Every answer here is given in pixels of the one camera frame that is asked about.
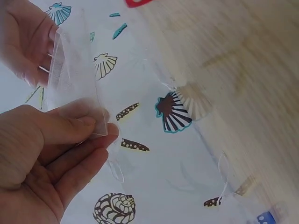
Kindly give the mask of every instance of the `drawstring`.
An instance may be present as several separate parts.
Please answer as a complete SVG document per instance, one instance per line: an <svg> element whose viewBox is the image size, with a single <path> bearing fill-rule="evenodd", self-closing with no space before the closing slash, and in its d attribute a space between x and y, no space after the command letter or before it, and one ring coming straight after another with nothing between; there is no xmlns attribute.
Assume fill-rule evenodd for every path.
<svg viewBox="0 0 299 224"><path fill-rule="evenodd" d="M111 170L111 173L112 173L112 176L114 177L114 179L116 179L120 183L124 183L125 177L122 173L121 167L120 167L117 159L115 159L114 161L108 161L108 166L110 167L110 170Z"/></svg>
<svg viewBox="0 0 299 224"><path fill-rule="evenodd" d="M223 176L222 176L221 169L220 169L220 161L221 161L221 158L222 158L222 157L225 159L226 164L227 164L227 167L228 167L228 174L227 174L227 176L226 176L226 180L223 180ZM222 197L223 197L223 195L224 195L224 192L225 192L226 188L228 187L229 163L228 163L228 158L227 158L227 156L225 155L224 151L222 152L222 154L221 154L221 156L220 156L220 158L219 158L219 160L218 160L218 171L219 171L219 173L220 173L220 175L221 175L221 179L222 179L223 182L224 182L224 189L223 189L221 195L219 196L219 198L218 198L218 200L217 200L217 205L219 205L220 200L222 199Z"/></svg>

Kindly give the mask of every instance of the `hand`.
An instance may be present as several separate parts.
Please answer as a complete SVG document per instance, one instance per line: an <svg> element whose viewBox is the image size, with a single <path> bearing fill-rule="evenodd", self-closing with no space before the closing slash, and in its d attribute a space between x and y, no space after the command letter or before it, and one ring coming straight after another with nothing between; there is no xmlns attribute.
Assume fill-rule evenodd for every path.
<svg viewBox="0 0 299 224"><path fill-rule="evenodd" d="M105 163L117 127L110 123L107 136L86 140L95 119L68 107L72 119L27 105L0 115L0 223L59 224Z"/></svg>
<svg viewBox="0 0 299 224"><path fill-rule="evenodd" d="M58 26L40 8L28 0L6 0L0 9L2 40L0 59L30 86L47 86L55 33Z"/></svg>

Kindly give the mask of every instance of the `blue object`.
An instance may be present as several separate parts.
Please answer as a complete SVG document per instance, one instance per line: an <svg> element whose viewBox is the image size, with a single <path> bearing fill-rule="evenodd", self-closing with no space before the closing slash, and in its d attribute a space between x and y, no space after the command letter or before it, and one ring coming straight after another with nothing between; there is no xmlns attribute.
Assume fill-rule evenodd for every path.
<svg viewBox="0 0 299 224"><path fill-rule="evenodd" d="M158 98L155 110L156 117L162 118L163 129L166 133L182 132L192 123L188 111L175 92L169 92L166 97Z"/></svg>
<svg viewBox="0 0 299 224"><path fill-rule="evenodd" d="M126 23L124 23L121 27L119 27L116 31L115 31L115 33L114 33L114 35L113 35L113 37L112 37L112 40L115 40L121 33L122 33L122 31L125 29L125 28L127 28L128 27L128 25L126 24Z"/></svg>
<svg viewBox="0 0 299 224"><path fill-rule="evenodd" d="M259 224L276 224L273 215L267 211L256 217Z"/></svg>
<svg viewBox="0 0 299 224"><path fill-rule="evenodd" d="M90 33L90 42L92 43L95 37L95 32Z"/></svg>
<svg viewBox="0 0 299 224"><path fill-rule="evenodd" d="M110 17L119 17L120 14L119 14L119 13L112 13L112 14L110 14L109 16L110 16Z"/></svg>
<svg viewBox="0 0 299 224"><path fill-rule="evenodd" d="M54 20L56 25L62 24L71 14L71 6L63 6L61 2L54 3L46 11L46 14Z"/></svg>

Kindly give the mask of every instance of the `fingernail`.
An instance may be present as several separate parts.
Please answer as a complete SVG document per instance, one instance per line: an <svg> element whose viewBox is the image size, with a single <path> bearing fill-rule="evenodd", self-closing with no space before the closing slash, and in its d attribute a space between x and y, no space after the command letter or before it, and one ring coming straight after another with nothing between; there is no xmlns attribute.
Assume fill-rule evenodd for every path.
<svg viewBox="0 0 299 224"><path fill-rule="evenodd" d="M32 88L35 88L36 87L36 81L33 77L31 76L28 76L28 77L25 77L25 82L28 83L28 85Z"/></svg>
<svg viewBox="0 0 299 224"><path fill-rule="evenodd" d="M94 125L95 122L96 122L95 119L91 118L91 117L82 117L78 120L82 121L83 124L86 125L86 126Z"/></svg>

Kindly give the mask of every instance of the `light wood table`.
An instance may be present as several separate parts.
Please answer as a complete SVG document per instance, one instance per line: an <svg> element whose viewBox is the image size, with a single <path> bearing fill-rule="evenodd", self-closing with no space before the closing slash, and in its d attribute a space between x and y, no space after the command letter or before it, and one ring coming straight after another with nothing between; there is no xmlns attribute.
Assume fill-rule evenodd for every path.
<svg viewBox="0 0 299 224"><path fill-rule="evenodd" d="M154 0L138 11L185 97L211 102L196 125L226 153L232 186L254 175L260 201L285 203L282 223L299 223L299 0Z"/></svg>

